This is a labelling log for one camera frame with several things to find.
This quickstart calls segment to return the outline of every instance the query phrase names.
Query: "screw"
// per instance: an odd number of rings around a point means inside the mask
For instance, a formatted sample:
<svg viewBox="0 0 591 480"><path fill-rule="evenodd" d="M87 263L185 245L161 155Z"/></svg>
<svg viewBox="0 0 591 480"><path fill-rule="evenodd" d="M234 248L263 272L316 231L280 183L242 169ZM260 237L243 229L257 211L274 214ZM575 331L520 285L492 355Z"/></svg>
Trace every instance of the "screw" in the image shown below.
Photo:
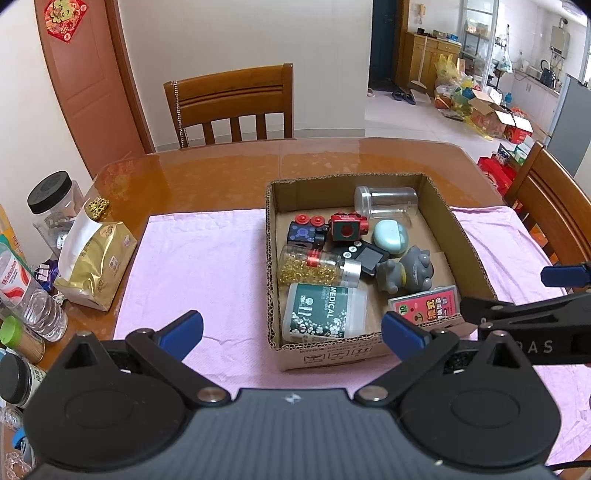
<svg viewBox="0 0 591 480"><path fill-rule="evenodd" d="M205 403L217 403L226 398L227 392L220 387L205 387L197 392L197 398Z"/></svg>
<svg viewBox="0 0 591 480"><path fill-rule="evenodd" d="M388 396L388 390L379 385L366 385L360 388L357 393L361 398L367 401L380 401Z"/></svg>

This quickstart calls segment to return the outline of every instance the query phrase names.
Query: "red gift box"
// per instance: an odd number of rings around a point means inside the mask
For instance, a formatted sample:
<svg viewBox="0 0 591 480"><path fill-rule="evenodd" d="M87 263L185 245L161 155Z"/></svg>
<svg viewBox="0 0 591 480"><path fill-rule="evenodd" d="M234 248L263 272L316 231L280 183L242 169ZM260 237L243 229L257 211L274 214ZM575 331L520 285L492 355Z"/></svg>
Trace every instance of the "red gift box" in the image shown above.
<svg viewBox="0 0 591 480"><path fill-rule="evenodd" d="M525 141L525 137L531 135L534 130L531 128L531 123L520 116L514 115L513 120L515 121L514 127L505 128L505 137L513 144L520 144Z"/></svg>
<svg viewBox="0 0 591 480"><path fill-rule="evenodd" d="M496 191L505 196L517 173L509 165L501 165L489 157L480 157L478 167L490 180Z"/></svg>

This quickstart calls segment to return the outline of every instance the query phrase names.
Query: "dark door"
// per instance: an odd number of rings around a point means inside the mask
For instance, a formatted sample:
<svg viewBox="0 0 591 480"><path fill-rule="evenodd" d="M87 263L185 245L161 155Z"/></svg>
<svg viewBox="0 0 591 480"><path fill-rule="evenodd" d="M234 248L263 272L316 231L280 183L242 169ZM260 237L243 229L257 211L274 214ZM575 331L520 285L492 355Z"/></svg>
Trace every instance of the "dark door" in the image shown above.
<svg viewBox="0 0 591 480"><path fill-rule="evenodd" d="M143 157L115 57L105 0L86 0L88 9L69 43L47 32L47 0L34 1L53 88L90 175L96 177L102 167L116 160Z"/></svg>
<svg viewBox="0 0 591 480"><path fill-rule="evenodd" d="M369 79L392 78L396 0L374 0Z"/></svg>

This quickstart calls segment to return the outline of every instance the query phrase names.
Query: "cardboard carton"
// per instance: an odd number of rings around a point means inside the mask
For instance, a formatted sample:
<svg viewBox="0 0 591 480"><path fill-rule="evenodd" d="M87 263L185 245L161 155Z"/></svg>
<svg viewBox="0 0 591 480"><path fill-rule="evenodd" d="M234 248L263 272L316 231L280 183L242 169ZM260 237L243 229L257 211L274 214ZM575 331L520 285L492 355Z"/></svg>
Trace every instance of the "cardboard carton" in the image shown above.
<svg viewBox="0 0 591 480"><path fill-rule="evenodd" d="M505 128L505 136L511 143L523 143L526 137L534 133L534 129L528 119L514 115L513 122L515 123L514 127L508 125Z"/></svg>
<svg viewBox="0 0 591 480"><path fill-rule="evenodd" d="M285 343L281 321L289 285L277 281L277 258L285 245L290 222L297 213L330 217L337 211L353 211L355 187L412 187L419 199L419 213L408 228L410 245L431 251L435 276L433 286L457 285L460 295L495 299L495 294L474 247L435 185L422 174L345 174L310 179L277 180L267 188L267 310L269 346L277 352L281 370L320 367L356 362L390 353L380 329L388 309L387 293L362 278L359 288L368 293L367 334L323 343ZM371 241L375 224L371 219ZM427 328L449 327L460 336L473 332L474 325L461 316L431 322Z"/></svg>
<svg viewBox="0 0 591 480"><path fill-rule="evenodd" d="M489 95L478 90L473 90L473 93L475 98L468 102L472 106L472 121L487 135L502 138L507 126L515 126L513 115L497 105Z"/></svg>

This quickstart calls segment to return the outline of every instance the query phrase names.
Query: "red card package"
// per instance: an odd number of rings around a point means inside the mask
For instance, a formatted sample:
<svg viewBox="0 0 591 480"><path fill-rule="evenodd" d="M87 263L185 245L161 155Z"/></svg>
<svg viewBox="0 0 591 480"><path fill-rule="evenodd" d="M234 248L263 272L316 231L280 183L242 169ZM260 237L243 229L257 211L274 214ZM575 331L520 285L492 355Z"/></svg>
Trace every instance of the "red card package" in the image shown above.
<svg viewBox="0 0 591 480"><path fill-rule="evenodd" d="M415 325L423 326L460 313L457 287L439 287L388 300L388 307Z"/></svg>

